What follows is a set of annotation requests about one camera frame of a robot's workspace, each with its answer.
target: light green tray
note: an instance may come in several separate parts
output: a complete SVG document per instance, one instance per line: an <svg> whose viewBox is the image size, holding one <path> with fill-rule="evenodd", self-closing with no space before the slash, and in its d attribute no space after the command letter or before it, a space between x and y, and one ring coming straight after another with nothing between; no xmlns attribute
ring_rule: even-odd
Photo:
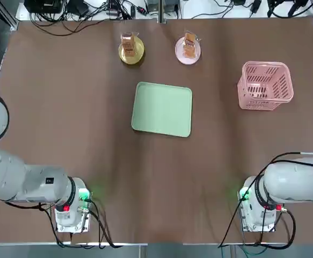
<svg viewBox="0 0 313 258"><path fill-rule="evenodd" d="M131 121L134 130L188 137L191 114L189 88L148 82L137 85Z"/></svg>

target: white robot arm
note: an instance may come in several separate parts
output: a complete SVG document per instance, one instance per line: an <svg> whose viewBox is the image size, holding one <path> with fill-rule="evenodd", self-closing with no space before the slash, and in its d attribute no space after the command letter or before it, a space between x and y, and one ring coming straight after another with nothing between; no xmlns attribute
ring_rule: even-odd
<svg viewBox="0 0 313 258"><path fill-rule="evenodd" d="M313 157L268 165L263 176L247 178L239 198L251 184L240 206L243 231L269 232L281 204L313 202Z"/></svg>
<svg viewBox="0 0 313 258"><path fill-rule="evenodd" d="M0 138L8 124L9 112L0 98ZM85 199L90 193L80 178L68 177L58 167L27 165L0 150L0 200L54 204L58 231L79 233L89 230Z"/></svg>

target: gold plate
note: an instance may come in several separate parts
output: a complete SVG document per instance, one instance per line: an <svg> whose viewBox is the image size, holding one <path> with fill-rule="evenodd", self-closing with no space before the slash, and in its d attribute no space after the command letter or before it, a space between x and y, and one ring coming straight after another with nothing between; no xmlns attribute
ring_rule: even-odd
<svg viewBox="0 0 313 258"><path fill-rule="evenodd" d="M143 44L142 40L136 36L134 38L135 38L135 51L136 51L135 56L125 56L122 44L120 44L119 48L118 48L118 53L119 53L120 59L124 63L127 63L128 65L134 65L134 64L138 63L144 54L144 44Z"/></svg>

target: pink basket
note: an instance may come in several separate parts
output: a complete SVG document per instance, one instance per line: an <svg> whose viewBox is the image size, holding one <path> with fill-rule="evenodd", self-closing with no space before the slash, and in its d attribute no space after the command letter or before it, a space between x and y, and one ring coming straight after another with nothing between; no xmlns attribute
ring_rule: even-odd
<svg viewBox="0 0 313 258"><path fill-rule="evenodd" d="M274 110L294 96L289 68L283 63L250 61L237 85L242 109Z"/></svg>

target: table surface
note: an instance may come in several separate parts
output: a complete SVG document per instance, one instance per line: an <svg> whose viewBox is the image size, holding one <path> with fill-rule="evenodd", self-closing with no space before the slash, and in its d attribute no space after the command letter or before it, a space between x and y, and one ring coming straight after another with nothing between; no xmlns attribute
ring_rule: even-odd
<svg viewBox="0 0 313 258"><path fill-rule="evenodd" d="M184 29L202 38L202 56L192 66L174 55ZM126 31L138 31L145 44L139 65L118 57ZM272 112L239 108L236 83L250 60L287 64L294 86L289 104ZM192 90L188 138L131 128L141 81ZM11 114L0 148L82 178L103 203L114 242L219 243L249 175L277 154L313 151L313 20L105 21L58 38L20 23L4 57L0 95ZM313 243L313 203L288 208L297 221L295 242ZM265 241L286 242L283 228L266 233ZM73 240L97 242L97 224ZM0 242L54 238L44 213L0 202ZM227 237L237 242L238 217Z"/></svg>

